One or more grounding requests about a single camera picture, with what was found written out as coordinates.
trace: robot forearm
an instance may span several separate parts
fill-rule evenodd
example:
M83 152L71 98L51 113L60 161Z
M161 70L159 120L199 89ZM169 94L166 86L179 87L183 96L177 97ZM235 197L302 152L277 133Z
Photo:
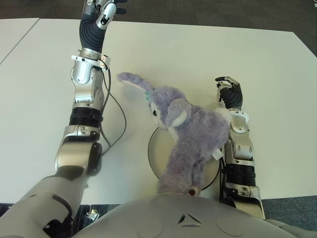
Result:
M226 108L232 113L230 137L224 146L226 181L223 187L227 196L225 202L237 208L240 202L249 203L249 206L255 203L258 205L256 211L247 212L264 219L260 189L256 186L255 180L253 144L247 125L249 116L241 111L243 98L240 84L231 77L220 77L216 81L219 101L223 100Z
M79 56L72 56L75 98L56 155L56 174L37 183L0 218L0 238L71 235L88 178L101 168L102 147L97 141L104 103L102 70L109 67L109 58L101 60L101 52L107 26L116 13L124 13L115 3L85 1L80 23L82 50Z

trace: cable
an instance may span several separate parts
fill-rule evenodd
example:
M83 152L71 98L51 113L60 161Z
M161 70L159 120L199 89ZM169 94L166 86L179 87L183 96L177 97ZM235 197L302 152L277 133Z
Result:
M219 183L219 190L220 190L220 194L219 194L219 202L221 202L223 200L223 191L224 191L224 182L225 182L225 163L223 161L223 157L220 158L220 162L219 162L219 168L220 169L220 183Z
M100 122L100 132L101 132L104 140L108 144L108 148L102 153L102 155L105 155L124 135L124 133L126 131L126 128L127 128L127 118L126 118L125 113L124 113L124 111L122 109L122 106L120 105L120 103L115 99L115 97L110 92L110 89L111 89L111 72L110 72L110 68L107 67L106 63L103 62L102 60L101 60L101 62L106 66L106 69L108 70L108 78L109 78L109 87L107 87L105 75L104 75L104 72L102 71L105 87L106 87L106 90L107 90L107 96L105 98L105 101L104 101L104 104L103 104L103 107L102 107L102 110L101 110L101 115L104 114L104 110L106 108L106 104L108 102L109 96L111 96L114 99L114 101L117 103L117 105L119 106L119 108L120 108L120 110L121 110L121 112L123 114L123 117L124 117L124 130L123 130L122 134L116 139L116 141L112 145L110 144L109 140L107 139L107 137L106 137L106 135L105 135L105 133L103 131L102 123Z
M208 187L209 187L210 185L212 185L212 183L216 180L216 178L218 177L219 172L220 172L220 165L221 165L221 162L219 161L219 166L218 166L218 171L217 171L216 176L215 176L215 177L213 178L213 180L212 180L206 187L204 187L202 190L208 188Z
M110 72L110 69L107 67L107 65L104 63L104 65L106 66L107 70L108 70L108 76L109 76L109 89L107 88L107 85L106 85L106 79L105 79L105 74L104 72L101 70L101 72L103 73L103 78L104 78L104 83L105 83L105 87L106 87L106 90L107 90L107 95L106 95L106 98L105 98L105 101L104 101L104 104L103 104L103 107L101 109L101 117L103 116L104 114L104 110L106 108L106 104L108 102L108 99L109 99L109 95L110 95L110 89L111 89L111 72ZM106 143L108 144L108 148L111 147L111 144L109 142L109 140L107 139L105 133L104 133L104 130L103 130L103 125L102 125L102 120L100 120L100 123L99 123L99 128L100 128L100 133L101 135L103 136L104 140L106 141Z

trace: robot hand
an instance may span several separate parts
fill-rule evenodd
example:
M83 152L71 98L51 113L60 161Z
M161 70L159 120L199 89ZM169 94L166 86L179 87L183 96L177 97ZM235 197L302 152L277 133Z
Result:
M215 81L219 82L217 84L219 102L223 100L227 109L241 110L243 98L240 84L229 76L216 78Z
M125 14L116 3L127 0L87 0L81 16L79 36L83 51L101 53L106 28L115 14Z

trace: white table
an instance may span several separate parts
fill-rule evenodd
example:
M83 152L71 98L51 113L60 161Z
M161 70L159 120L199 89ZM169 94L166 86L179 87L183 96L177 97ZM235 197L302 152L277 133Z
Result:
M17 201L54 173L73 102L70 56L80 47L78 26L78 20L41 19L0 65L6 89L0 94L0 202ZM216 106L214 79L234 77L250 115L262 198L317 194L317 59L294 33L112 22L104 53L111 56L111 89L128 126L89 180L83 204L124 203L155 193L147 147L156 125L144 94L116 81L122 71L155 86L178 87L207 108ZM110 101L104 130L113 142L122 129L122 115ZM216 197L217 190L215 183L204 196Z
M0 63L37 21L38 18L0 20Z

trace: plush toy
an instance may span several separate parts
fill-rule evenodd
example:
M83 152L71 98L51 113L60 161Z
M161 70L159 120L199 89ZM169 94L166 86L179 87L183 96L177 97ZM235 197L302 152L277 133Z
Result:
M158 193L199 194L205 163L228 140L229 110L217 108L212 112L193 106L177 88L154 88L139 75L125 72L117 77L146 92L154 121L167 128L176 142L159 178Z

